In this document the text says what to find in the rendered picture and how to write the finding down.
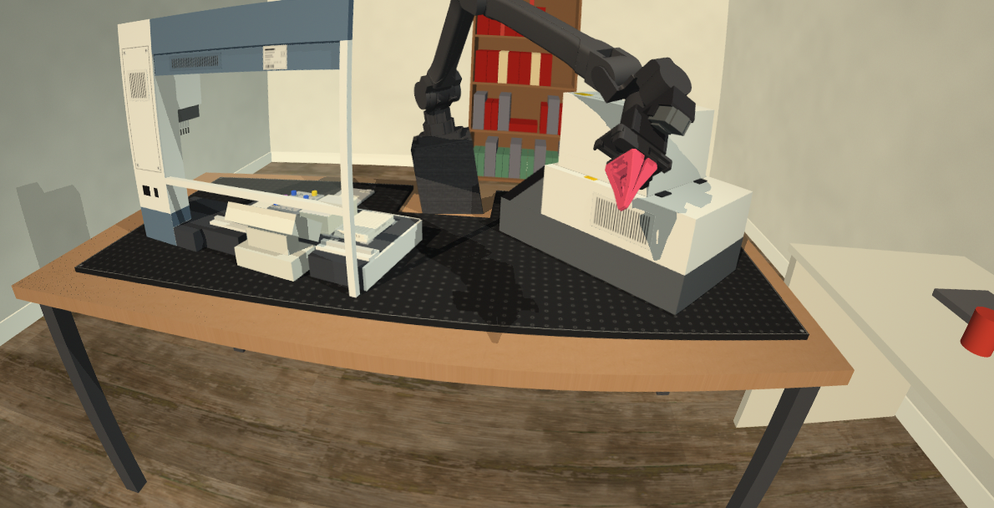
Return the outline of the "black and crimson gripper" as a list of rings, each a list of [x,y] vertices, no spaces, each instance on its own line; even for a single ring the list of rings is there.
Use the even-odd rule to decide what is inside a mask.
[[[671,159],[623,123],[596,139],[593,150],[611,158],[606,162],[605,172],[621,211],[628,208],[639,190],[649,186],[653,176],[672,169]]]

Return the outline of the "cream benchtop instrument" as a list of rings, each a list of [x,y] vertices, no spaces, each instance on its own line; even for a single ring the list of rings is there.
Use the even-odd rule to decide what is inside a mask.
[[[687,133],[668,136],[671,171],[619,211],[593,144],[624,102],[563,93],[559,163],[501,197],[500,231],[676,315],[736,271],[753,193],[706,176],[713,109],[696,105]]]

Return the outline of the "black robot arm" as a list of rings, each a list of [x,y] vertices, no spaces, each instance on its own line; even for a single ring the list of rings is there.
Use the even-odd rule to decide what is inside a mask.
[[[623,49],[592,38],[524,0],[450,0],[434,60],[427,75],[414,85],[415,102],[426,109],[418,144],[464,136],[464,127],[455,127],[449,106],[461,96],[462,77],[456,69],[477,15],[505,23],[563,60],[605,102],[625,99],[621,123],[664,155],[668,135],[684,136],[695,120],[696,102],[687,97],[691,81],[670,58],[651,59],[642,67]]]

